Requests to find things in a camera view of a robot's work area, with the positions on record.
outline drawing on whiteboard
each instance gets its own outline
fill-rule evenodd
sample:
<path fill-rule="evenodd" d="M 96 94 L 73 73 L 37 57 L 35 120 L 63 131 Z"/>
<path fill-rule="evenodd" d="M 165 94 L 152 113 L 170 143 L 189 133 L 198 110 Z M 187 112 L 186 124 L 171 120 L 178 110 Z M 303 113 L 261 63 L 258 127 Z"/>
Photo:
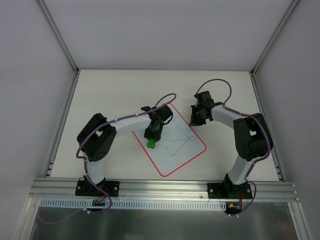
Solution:
<path fill-rule="evenodd" d="M 174 142 L 174 144 L 170 145 L 170 149 L 168 147 L 166 147 L 165 149 L 169 152 L 169 154 L 171 155 L 171 157 L 173 157 L 174 155 L 176 155 L 180 149 L 188 142 L 188 141 L 194 141 L 196 140 L 196 138 L 194 136 L 188 136 L 182 129 L 181 127 L 179 127 L 176 123 L 175 123 L 176 118 L 172 118 L 172 123 L 174 123 L 180 130 L 181 132 L 183 132 L 183 134 L 186 136 L 187 139 L 175 139 L 175 140 L 171 140 L 169 141 L 169 143 Z"/>

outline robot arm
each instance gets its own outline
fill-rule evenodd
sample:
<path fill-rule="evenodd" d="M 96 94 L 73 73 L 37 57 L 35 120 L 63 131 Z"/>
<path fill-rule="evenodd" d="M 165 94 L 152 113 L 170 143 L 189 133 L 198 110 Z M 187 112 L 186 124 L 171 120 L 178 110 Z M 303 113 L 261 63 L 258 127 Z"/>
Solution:
<path fill-rule="evenodd" d="M 218 121 L 234 130 L 235 146 L 238 156 L 224 181 L 215 189 L 212 195 L 216 198 L 239 198 L 240 194 L 246 194 L 249 187 L 246 174 L 254 160 L 266 155 L 268 151 L 267 141 L 257 123 L 249 117 L 241 116 L 224 108 L 222 102 L 214 102 L 209 91 L 195 95 L 197 102 L 192 105 L 190 126 L 201 126 L 206 120 Z M 253 114 L 266 132 L 271 149 L 273 143 L 264 117 L 260 113 Z"/>
<path fill-rule="evenodd" d="M 100 133 L 92 135 L 82 148 L 83 154 L 86 156 L 87 171 L 93 183 L 97 186 L 103 186 L 105 175 L 103 171 L 103 158 L 108 154 L 115 137 L 125 133 L 144 129 L 144 137 L 153 143 L 158 142 L 165 121 L 169 119 L 173 112 L 168 106 L 164 106 L 149 114 L 138 115 L 139 113 L 150 111 L 151 107 L 142 107 L 137 113 L 137 117 L 124 119 L 110 123 L 99 130 Z M 87 138 L 87 136 L 98 126 L 104 124 L 114 118 L 106 118 L 101 113 L 95 114 L 86 124 L 80 134 L 77 136 L 79 145 Z"/>

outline white table surface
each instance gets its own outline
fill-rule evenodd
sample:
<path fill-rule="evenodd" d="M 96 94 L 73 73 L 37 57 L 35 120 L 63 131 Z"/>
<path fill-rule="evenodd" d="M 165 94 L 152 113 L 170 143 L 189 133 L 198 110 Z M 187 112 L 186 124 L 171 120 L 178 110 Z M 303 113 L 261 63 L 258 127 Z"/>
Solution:
<path fill-rule="evenodd" d="M 82 70 L 56 154 L 51 177 L 80 178 L 82 160 L 75 157 L 78 134 L 96 113 L 119 117 L 154 104 L 165 94 L 176 93 L 173 105 L 190 121 L 193 95 L 200 85 L 214 78 L 227 80 L 232 96 L 227 105 L 243 113 L 259 112 L 248 72 L 164 71 L 164 70 Z M 215 102 L 223 102 L 229 93 L 223 82 L 211 82 L 209 90 Z M 237 150 L 234 131 L 220 122 L 193 127 L 207 150 L 168 177 L 162 177 L 151 163 L 135 136 L 130 132 L 117 137 L 104 158 L 108 179 L 145 180 L 223 180 L 232 168 Z M 273 158 L 259 162 L 251 172 L 252 181 L 278 181 Z"/>

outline metal frame edge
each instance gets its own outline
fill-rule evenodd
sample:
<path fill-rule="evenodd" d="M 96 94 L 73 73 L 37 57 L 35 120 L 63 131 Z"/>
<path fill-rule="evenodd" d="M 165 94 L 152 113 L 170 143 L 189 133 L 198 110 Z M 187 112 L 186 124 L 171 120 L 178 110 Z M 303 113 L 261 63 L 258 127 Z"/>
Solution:
<path fill-rule="evenodd" d="M 284 15 L 282 16 L 280 22 L 276 26 L 275 30 L 273 31 L 270 39 L 268 40 L 266 46 L 264 47 L 259 59 L 257 60 L 256 64 L 253 67 L 252 74 L 253 76 L 257 73 L 258 69 L 260 68 L 261 64 L 263 63 L 264 59 L 266 58 L 267 54 L 269 53 L 270 49 L 276 42 L 278 36 L 282 32 L 283 28 L 285 27 L 286 23 L 288 22 L 288 19 L 296 9 L 298 3 L 300 0 L 292 0 L 289 7 L 285 11 Z"/>
<path fill-rule="evenodd" d="M 80 75 L 80 72 L 77 72 L 73 77 L 73 80 L 72 80 L 72 83 L 71 83 L 71 86 L 70 86 L 70 90 L 69 90 L 69 93 L 67 95 L 67 98 L 66 98 L 63 110 L 62 110 L 62 114 L 60 116 L 60 119 L 59 119 L 59 122 L 58 122 L 58 126 L 57 126 L 55 134 L 54 134 L 53 143 L 51 144 L 51 148 L 50 148 L 50 151 L 49 151 L 47 162 L 46 162 L 46 164 L 44 166 L 44 169 L 42 170 L 42 175 L 43 175 L 44 178 L 47 176 L 47 172 L 48 172 L 48 169 L 49 169 L 49 166 L 50 166 L 51 162 L 53 162 L 55 157 L 56 157 L 56 154 L 57 154 L 57 151 L 58 151 L 58 147 L 59 147 L 59 144 L 60 144 L 60 140 L 61 140 L 61 137 L 62 137 L 62 133 L 63 133 L 64 127 L 65 127 L 65 124 L 66 124 L 67 116 L 68 116 L 68 113 L 69 113 L 69 109 L 70 109 L 70 106 L 71 106 L 71 102 L 72 102 L 72 99 L 73 99 L 73 96 L 74 96 L 74 93 L 75 93 L 75 90 L 76 90 L 76 86 L 77 86 L 77 83 L 78 83 L 79 75 Z"/>
<path fill-rule="evenodd" d="M 305 214 L 300 202 L 288 202 L 292 223 L 298 240 L 313 240 L 311 231 L 307 225 Z"/>
<path fill-rule="evenodd" d="M 29 240 L 34 230 L 33 226 L 36 221 L 40 198 L 32 197 L 28 199 L 28 206 L 25 208 L 21 221 L 21 227 L 16 231 L 14 239 Z"/>
<path fill-rule="evenodd" d="M 49 26 L 50 26 L 55 38 L 57 39 L 59 45 L 61 46 L 62 51 L 63 51 L 64 55 L 66 56 L 70 66 L 72 67 L 73 71 L 75 73 L 77 73 L 78 72 L 78 67 L 77 67 L 77 65 L 75 63 L 75 60 L 72 57 L 72 55 L 71 55 L 71 53 L 70 53 L 70 51 L 69 51 L 69 49 L 68 49 L 68 47 L 66 45 L 66 42 L 63 39 L 63 37 L 62 37 L 62 35 L 61 35 L 57 25 L 56 25 L 51 13 L 50 13 L 45 1 L 44 0 L 35 0 L 35 1 L 38 4 L 41 12 L 43 13 L 43 16 L 44 16 L 45 20 L 49 24 Z"/>
<path fill-rule="evenodd" d="M 256 101 L 258 103 L 258 107 L 259 107 L 259 110 L 260 112 L 262 113 L 262 115 L 264 116 L 265 118 L 265 123 L 266 125 L 268 126 L 269 128 L 269 131 L 270 131 L 270 134 L 271 134 L 271 137 L 273 138 L 273 142 L 275 143 L 273 145 L 273 149 L 271 150 L 271 154 L 272 154 L 272 157 L 273 157 L 273 160 L 274 160 L 274 163 L 276 165 L 278 165 L 278 168 L 280 170 L 280 175 L 282 177 L 282 179 L 285 181 L 287 178 L 286 178 L 286 173 L 284 171 L 284 168 L 283 168 L 283 164 L 281 162 L 281 159 L 279 158 L 278 156 L 278 150 L 277 150 L 277 144 L 275 142 L 275 138 L 273 136 L 273 133 L 272 133 L 272 128 L 269 124 L 269 119 L 268 119 L 268 116 L 266 115 L 266 111 L 265 111 L 265 108 L 264 108 L 264 104 L 263 104 L 263 101 L 260 97 L 260 93 L 259 93 L 259 89 L 258 89 L 258 85 L 257 85 L 257 81 L 256 81 L 256 78 L 250 73 L 250 79 L 251 79 L 251 83 L 252 83 L 252 87 L 253 87 L 253 91 L 254 91 L 254 94 L 255 94 L 255 98 L 256 98 Z"/>

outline gray wall panel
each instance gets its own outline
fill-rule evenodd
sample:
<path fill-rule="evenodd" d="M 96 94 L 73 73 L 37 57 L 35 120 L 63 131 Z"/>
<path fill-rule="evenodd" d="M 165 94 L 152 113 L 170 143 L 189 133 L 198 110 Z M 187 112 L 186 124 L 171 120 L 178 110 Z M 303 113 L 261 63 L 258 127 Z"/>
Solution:
<path fill-rule="evenodd" d="M 302 0 L 260 67 L 258 89 L 287 180 L 320 235 L 320 2 Z"/>
<path fill-rule="evenodd" d="M 291 0 L 46 0 L 79 67 L 251 70 Z"/>
<path fill-rule="evenodd" d="M 13 238 L 73 71 L 34 0 L 0 7 L 0 238 Z"/>

